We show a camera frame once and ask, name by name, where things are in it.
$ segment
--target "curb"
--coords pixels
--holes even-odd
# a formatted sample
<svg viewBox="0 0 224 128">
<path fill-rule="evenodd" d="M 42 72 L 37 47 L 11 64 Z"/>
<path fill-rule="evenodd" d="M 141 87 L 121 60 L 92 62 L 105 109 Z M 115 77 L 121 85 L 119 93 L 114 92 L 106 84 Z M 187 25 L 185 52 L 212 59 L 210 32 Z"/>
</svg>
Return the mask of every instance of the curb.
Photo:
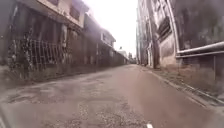
<svg viewBox="0 0 224 128">
<path fill-rule="evenodd" d="M 216 97 L 211 96 L 211 95 L 209 95 L 209 94 L 207 94 L 207 93 L 204 93 L 204 92 L 202 92 L 202 91 L 200 91 L 200 90 L 198 90 L 198 89 L 195 89 L 195 88 L 191 87 L 190 85 L 187 85 L 187 84 L 185 84 L 185 83 L 182 83 L 182 84 L 186 87 L 186 88 L 184 88 L 184 87 L 181 87 L 181 86 L 179 86 L 179 85 L 177 85 L 177 84 L 174 84 L 173 82 L 169 81 L 168 79 L 166 79 L 166 78 L 164 78 L 164 77 L 162 77 L 162 76 L 160 76 L 160 75 L 157 75 L 156 73 L 154 73 L 154 72 L 152 72 L 152 71 L 150 71 L 150 70 L 148 70 L 147 72 L 150 73 L 150 74 L 152 74 L 153 76 L 157 77 L 157 78 L 160 79 L 161 81 L 164 81 L 165 83 L 169 84 L 170 86 L 172 86 L 172 87 L 174 87 L 174 88 L 177 88 L 177 89 L 182 88 L 182 89 L 190 89 L 190 90 L 193 90 L 193 91 L 195 91 L 195 92 L 197 92 L 197 93 L 199 93 L 199 94 L 201 94 L 201 95 L 203 95 L 203 96 L 205 96 L 205 97 L 207 97 L 207 98 L 209 98 L 209 99 L 212 99 L 212 100 L 214 100 L 214 101 L 216 101 L 216 102 L 218 102 L 218 103 L 224 105 L 224 101 L 222 101 L 222 100 L 220 100 L 220 99 L 217 99 Z"/>
<path fill-rule="evenodd" d="M 4 114 L 2 106 L 0 106 L 0 128 L 11 128 L 6 115 Z"/>
</svg>

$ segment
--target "pipe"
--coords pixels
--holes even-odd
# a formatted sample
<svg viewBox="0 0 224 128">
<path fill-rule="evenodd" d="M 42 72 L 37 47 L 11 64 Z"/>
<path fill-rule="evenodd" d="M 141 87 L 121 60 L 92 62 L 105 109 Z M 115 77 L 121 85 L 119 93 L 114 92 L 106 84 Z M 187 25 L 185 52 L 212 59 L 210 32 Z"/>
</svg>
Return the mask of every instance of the pipe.
<svg viewBox="0 0 224 128">
<path fill-rule="evenodd" d="M 170 3 L 170 0 L 167 0 L 167 5 L 168 5 L 168 9 L 169 9 L 169 12 L 170 12 L 170 18 L 171 18 L 171 25 L 172 25 L 172 29 L 173 29 L 173 32 L 174 32 L 174 38 L 175 38 L 175 50 L 176 50 L 176 53 L 178 53 L 180 51 L 180 42 L 179 42 L 179 39 L 178 39 L 178 32 L 177 32 L 177 25 L 176 25 L 176 20 L 175 20 L 175 17 L 174 17 L 174 14 L 173 14 L 173 10 L 172 10 L 172 6 L 171 6 L 171 3 Z"/>
<path fill-rule="evenodd" d="M 198 57 L 198 56 L 215 55 L 215 54 L 224 54 L 224 51 L 208 52 L 208 53 L 200 53 L 200 54 L 193 54 L 193 55 L 176 56 L 176 58 L 177 58 L 177 59 L 182 59 L 182 58 L 190 58 L 190 57 Z"/>
<path fill-rule="evenodd" d="M 204 50 L 213 50 L 213 49 L 223 48 L 223 47 L 224 47 L 224 42 L 219 42 L 219 43 L 206 45 L 206 46 L 202 46 L 202 47 L 198 47 L 198 48 L 182 50 L 177 53 L 179 53 L 179 54 L 188 53 L 189 54 L 189 53 L 193 53 L 193 52 L 200 52 L 200 51 L 204 51 Z"/>
</svg>

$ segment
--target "asphalt road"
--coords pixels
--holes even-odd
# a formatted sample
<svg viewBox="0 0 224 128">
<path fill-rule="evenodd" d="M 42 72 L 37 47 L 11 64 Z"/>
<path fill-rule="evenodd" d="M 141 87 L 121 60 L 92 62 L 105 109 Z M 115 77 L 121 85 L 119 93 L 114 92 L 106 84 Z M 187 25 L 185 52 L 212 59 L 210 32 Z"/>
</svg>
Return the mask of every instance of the asphalt road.
<svg viewBox="0 0 224 128">
<path fill-rule="evenodd" d="M 223 128 L 224 118 L 137 65 L 12 89 L 11 128 Z"/>
</svg>

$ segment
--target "building facade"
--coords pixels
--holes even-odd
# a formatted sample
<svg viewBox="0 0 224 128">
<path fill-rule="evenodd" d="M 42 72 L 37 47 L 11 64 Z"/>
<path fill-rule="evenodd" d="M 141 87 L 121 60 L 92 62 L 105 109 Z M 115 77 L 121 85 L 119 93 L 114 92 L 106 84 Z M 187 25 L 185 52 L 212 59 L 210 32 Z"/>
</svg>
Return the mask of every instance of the building facade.
<svg viewBox="0 0 224 128">
<path fill-rule="evenodd" d="M 146 0 L 139 0 L 137 7 L 137 28 L 136 28 L 136 41 L 137 41 L 137 60 L 138 64 L 148 64 L 148 26 L 147 22 L 149 19 L 148 11 L 146 8 Z"/>
<path fill-rule="evenodd" d="M 114 58 L 116 65 L 125 64 L 111 46 L 100 43 L 101 29 L 95 29 L 99 40 L 86 36 L 94 28 L 86 29 L 89 8 L 82 0 L 4 0 L 0 7 L 0 77 L 10 72 L 14 78 L 41 80 L 79 67 L 108 67 Z"/>
<path fill-rule="evenodd" d="M 114 42 L 116 42 L 111 33 L 105 29 L 102 29 L 101 31 L 101 40 L 112 48 L 114 47 Z"/>
<path fill-rule="evenodd" d="M 144 39 L 144 9 L 138 0 L 137 47 Z M 149 27 L 148 64 L 177 70 L 188 68 L 188 76 L 201 79 L 201 83 L 222 85 L 223 64 L 223 11 L 221 0 L 145 0 L 148 9 Z"/>
</svg>

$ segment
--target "sky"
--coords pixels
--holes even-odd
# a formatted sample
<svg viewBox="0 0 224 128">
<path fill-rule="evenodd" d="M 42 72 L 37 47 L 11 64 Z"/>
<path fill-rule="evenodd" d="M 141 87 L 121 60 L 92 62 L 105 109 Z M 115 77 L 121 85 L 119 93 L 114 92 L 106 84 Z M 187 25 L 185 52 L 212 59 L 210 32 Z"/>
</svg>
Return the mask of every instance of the sky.
<svg viewBox="0 0 224 128">
<path fill-rule="evenodd" d="M 114 47 L 136 55 L 137 0 L 83 0 L 101 27 L 116 38 Z"/>
</svg>

